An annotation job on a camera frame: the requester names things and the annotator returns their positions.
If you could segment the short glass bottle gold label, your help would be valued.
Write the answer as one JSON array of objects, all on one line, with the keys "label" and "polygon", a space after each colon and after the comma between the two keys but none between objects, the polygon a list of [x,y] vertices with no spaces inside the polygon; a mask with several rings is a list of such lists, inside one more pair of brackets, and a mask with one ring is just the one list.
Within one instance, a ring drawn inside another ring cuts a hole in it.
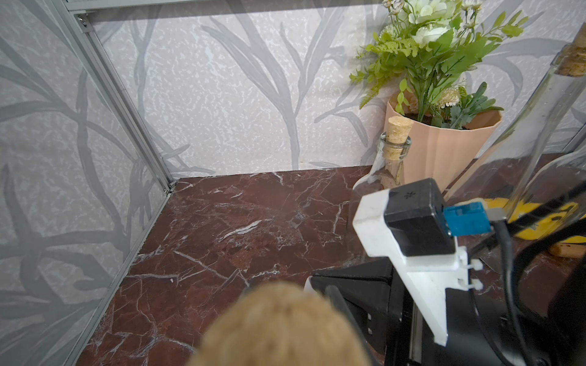
[{"label": "short glass bottle gold label", "polygon": [[411,147],[409,134],[413,124],[413,120],[400,115],[387,119],[385,131],[378,139],[376,157],[369,173],[353,186],[344,242],[356,252],[354,264],[369,261],[353,225],[360,201],[365,195],[404,184],[404,159]]}]

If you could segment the glass bottle with red label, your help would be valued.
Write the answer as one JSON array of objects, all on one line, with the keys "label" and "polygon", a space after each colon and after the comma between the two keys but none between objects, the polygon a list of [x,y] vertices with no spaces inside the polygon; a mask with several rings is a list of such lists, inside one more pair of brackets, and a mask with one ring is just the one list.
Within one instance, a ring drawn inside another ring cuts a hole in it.
[{"label": "glass bottle with red label", "polygon": [[189,365],[370,365],[353,325],[322,294],[290,282],[251,289],[201,338]]}]

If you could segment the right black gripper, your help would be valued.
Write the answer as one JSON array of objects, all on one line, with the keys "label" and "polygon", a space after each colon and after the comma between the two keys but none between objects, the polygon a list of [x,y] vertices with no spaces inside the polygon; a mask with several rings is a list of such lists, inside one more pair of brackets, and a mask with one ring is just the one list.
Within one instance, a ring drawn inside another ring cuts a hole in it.
[{"label": "right black gripper", "polygon": [[384,355],[386,365],[525,363],[500,301],[449,290],[449,339],[441,346],[389,259],[311,275],[311,289],[325,294],[328,285],[340,290],[370,351]]}]

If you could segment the tall slim glass bottle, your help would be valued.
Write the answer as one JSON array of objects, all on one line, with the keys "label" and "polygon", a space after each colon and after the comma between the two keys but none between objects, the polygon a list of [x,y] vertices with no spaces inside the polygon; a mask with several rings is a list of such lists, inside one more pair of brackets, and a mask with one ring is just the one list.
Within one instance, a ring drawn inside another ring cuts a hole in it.
[{"label": "tall slim glass bottle", "polygon": [[506,198],[510,218],[552,133],[585,90],[585,26],[565,45],[514,122],[447,192],[449,204]]}]

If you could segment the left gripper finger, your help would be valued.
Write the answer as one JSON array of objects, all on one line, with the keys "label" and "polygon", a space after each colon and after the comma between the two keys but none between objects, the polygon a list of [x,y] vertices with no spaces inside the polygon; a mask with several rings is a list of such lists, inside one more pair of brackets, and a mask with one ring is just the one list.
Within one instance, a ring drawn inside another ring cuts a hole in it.
[{"label": "left gripper finger", "polygon": [[352,312],[350,311],[346,300],[343,298],[343,295],[340,293],[340,290],[333,285],[328,285],[325,288],[325,296],[331,301],[334,307],[343,314],[346,320],[349,322],[351,329],[353,330],[353,334],[358,338],[363,350],[366,352],[366,355],[369,360],[369,364],[371,366],[380,366],[380,363],[376,359],[375,355],[372,354],[369,348],[369,344],[367,343],[366,339],[363,336],[363,333],[356,322]]}]

